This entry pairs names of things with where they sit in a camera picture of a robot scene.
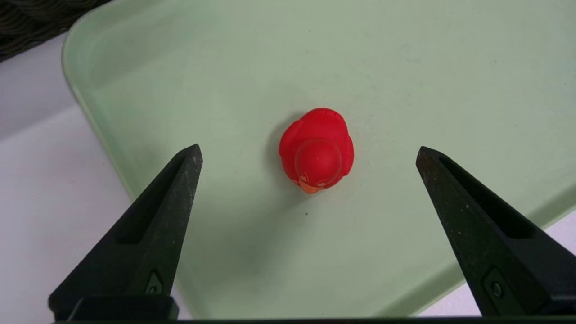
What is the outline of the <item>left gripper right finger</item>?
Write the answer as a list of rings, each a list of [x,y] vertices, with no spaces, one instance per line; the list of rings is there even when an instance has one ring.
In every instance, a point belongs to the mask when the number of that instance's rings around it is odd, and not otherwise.
[[[438,150],[416,168],[483,316],[574,316],[576,259]]]

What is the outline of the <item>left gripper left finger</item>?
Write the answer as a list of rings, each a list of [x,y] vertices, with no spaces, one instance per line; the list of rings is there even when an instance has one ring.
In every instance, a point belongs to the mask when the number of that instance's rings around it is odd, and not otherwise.
[[[171,321],[171,289],[203,165],[179,151],[49,296],[56,321]]]

